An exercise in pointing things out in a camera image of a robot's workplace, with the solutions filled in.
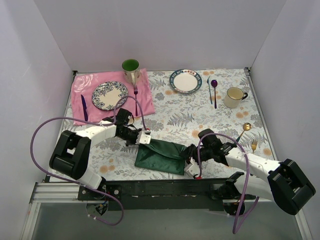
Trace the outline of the silver aluminium frame rail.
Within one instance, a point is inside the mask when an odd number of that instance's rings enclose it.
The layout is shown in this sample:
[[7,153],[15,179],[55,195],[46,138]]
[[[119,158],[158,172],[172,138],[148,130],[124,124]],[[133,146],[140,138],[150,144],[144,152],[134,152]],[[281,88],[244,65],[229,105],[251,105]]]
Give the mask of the silver aluminium frame rail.
[[74,183],[49,182],[34,185],[30,203],[73,203],[78,201],[80,186]]

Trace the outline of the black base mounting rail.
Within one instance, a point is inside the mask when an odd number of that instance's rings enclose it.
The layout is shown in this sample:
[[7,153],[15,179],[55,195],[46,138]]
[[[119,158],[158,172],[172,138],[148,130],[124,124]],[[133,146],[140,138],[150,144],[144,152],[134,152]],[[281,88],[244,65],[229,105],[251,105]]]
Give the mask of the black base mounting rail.
[[241,193],[227,178],[167,180],[103,180],[94,192],[80,186],[79,201],[108,201],[110,211],[185,210],[223,211],[224,200],[236,202]]

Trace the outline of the pink cloth placemat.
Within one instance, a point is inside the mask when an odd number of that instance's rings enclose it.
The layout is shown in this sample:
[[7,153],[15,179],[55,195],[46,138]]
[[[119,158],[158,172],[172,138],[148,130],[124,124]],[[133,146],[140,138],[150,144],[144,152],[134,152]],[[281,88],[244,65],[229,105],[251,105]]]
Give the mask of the pink cloth placemat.
[[[141,105],[143,115],[147,116],[154,114],[156,110],[153,103],[147,70],[145,68],[140,70],[140,77],[141,79],[137,82],[137,100]],[[92,94],[96,87],[110,81],[123,83],[128,89],[128,94],[132,97],[135,96],[133,86],[126,81],[123,71],[78,75],[75,77],[71,86],[71,108],[72,115],[75,119],[85,119],[82,97],[84,97],[86,103],[86,112],[89,122],[98,123],[102,119],[114,115],[112,110],[105,111],[98,109],[92,102]]]

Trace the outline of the white plate blue lettered rim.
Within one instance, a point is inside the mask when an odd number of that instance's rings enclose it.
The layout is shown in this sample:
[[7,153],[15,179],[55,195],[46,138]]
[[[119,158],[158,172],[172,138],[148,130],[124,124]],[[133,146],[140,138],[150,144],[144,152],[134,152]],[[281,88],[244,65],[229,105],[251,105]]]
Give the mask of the white plate blue lettered rim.
[[197,92],[202,86],[201,76],[191,69],[179,69],[174,71],[169,77],[171,88],[184,95]]

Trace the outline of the purple blue knife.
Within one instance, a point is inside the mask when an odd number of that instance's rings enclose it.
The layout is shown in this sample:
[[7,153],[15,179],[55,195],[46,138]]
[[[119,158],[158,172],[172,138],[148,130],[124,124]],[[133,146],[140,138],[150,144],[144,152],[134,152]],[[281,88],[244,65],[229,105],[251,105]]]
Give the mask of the purple blue knife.
[[82,108],[83,108],[84,120],[87,122],[88,121],[88,112],[87,112],[86,100],[85,100],[85,97],[82,94],[80,96],[81,96],[81,103],[82,103]]

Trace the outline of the blue metallic teaspoon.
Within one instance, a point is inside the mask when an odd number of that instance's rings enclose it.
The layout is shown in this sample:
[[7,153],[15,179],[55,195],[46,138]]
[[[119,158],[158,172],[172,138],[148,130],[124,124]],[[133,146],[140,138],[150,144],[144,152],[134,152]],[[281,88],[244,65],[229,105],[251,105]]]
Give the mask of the blue metallic teaspoon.
[[211,93],[211,81],[210,81],[210,76],[207,79],[207,84],[208,84],[208,89],[209,89],[209,98],[210,98],[210,103],[211,105],[213,104],[213,99],[212,99],[212,93]]

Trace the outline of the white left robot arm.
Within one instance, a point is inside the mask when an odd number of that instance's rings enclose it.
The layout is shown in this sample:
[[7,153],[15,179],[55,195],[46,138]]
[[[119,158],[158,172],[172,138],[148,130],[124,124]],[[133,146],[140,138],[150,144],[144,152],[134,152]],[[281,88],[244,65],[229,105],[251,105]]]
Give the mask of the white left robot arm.
[[118,137],[126,141],[126,145],[138,145],[143,129],[129,124],[131,112],[120,108],[115,118],[107,117],[98,125],[72,132],[61,133],[52,156],[49,167],[72,180],[89,187],[89,194],[95,200],[106,196],[106,180],[89,169],[89,156],[92,147],[101,142]]

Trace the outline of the dark green cloth napkin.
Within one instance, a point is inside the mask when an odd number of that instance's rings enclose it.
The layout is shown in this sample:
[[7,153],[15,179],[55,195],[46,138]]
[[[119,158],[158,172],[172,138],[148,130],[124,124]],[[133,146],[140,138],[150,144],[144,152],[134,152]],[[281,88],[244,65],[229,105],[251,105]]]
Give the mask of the dark green cloth napkin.
[[147,170],[176,175],[184,174],[186,158],[181,155],[187,147],[164,140],[151,139],[149,144],[138,148],[134,166]]

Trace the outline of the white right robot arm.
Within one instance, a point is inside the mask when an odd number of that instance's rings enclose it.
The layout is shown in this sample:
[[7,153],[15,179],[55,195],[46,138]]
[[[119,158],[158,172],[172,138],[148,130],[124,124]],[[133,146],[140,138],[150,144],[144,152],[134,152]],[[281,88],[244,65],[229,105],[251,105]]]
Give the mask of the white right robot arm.
[[241,195],[260,197],[296,215],[316,193],[307,176],[291,159],[275,161],[246,153],[237,141],[223,143],[209,128],[201,131],[198,137],[199,145],[192,144],[180,154],[186,159],[185,172],[190,177],[201,177],[201,164],[208,160],[238,169],[213,190],[216,199],[231,200]]

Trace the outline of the purple metallic fork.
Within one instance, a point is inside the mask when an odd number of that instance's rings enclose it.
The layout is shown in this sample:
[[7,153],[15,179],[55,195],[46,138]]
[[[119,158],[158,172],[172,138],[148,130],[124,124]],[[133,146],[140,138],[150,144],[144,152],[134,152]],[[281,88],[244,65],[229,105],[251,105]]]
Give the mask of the purple metallic fork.
[[137,95],[138,95],[138,87],[136,85],[133,86],[133,91],[134,91],[134,95],[135,95],[135,116],[138,116],[138,104],[137,104]]

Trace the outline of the green interior ceramic mug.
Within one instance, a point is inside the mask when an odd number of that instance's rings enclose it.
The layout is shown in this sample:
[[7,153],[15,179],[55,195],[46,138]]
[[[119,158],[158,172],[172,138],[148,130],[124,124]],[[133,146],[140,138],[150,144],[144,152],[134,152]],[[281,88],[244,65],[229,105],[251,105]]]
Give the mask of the green interior ceramic mug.
[[136,86],[141,79],[140,63],[136,59],[127,59],[122,63],[122,70],[128,83]]

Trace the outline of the floral patterned tablecloth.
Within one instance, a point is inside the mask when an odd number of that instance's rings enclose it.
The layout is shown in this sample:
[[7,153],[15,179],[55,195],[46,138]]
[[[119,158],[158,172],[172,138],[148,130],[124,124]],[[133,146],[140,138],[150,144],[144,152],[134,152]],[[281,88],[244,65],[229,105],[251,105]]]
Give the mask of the floral patterned tablecloth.
[[[249,153],[251,143],[257,139],[255,154],[275,160],[270,138],[256,104],[252,86],[245,69],[209,69],[199,71],[202,78],[201,88],[193,94],[179,94],[169,83],[170,71],[148,72],[155,113],[136,118],[137,128],[147,126],[154,139],[189,146],[199,142],[198,134],[204,129],[220,133],[220,139],[226,142],[228,137],[237,139],[243,131],[243,124],[250,123],[251,130],[240,138],[240,144]],[[207,79],[217,80],[216,104],[214,107],[214,88],[211,86],[210,101]],[[240,88],[248,93],[236,108],[224,104],[227,90]],[[178,179],[177,174],[135,167],[137,146],[126,146],[119,138],[111,138],[94,146],[89,155],[88,166],[97,174],[110,181],[128,180],[166,180]]]

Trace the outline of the blue floral patterned plate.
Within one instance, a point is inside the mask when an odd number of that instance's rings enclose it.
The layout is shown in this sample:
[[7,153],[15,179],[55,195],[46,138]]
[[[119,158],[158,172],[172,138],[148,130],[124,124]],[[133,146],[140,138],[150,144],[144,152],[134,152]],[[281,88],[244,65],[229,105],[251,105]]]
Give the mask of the blue floral patterned plate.
[[118,81],[108,81],[97,86],[91,96],[95,107],[103,111],[111,111],[122,106],[126,102],[126,96],[129,95],[127,87]]

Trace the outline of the purple metallic spoon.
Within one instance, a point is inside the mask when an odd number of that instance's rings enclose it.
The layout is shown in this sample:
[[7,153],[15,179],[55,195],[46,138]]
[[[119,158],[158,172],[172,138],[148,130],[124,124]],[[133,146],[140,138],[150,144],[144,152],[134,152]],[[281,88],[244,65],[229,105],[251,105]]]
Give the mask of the purple metallic spoon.
[[211,81],[211,86],[213,87],[214,90],[214,108],[217,109],[217,97],[216,97],[216,87],[218,86],[217,80],[212,80]]

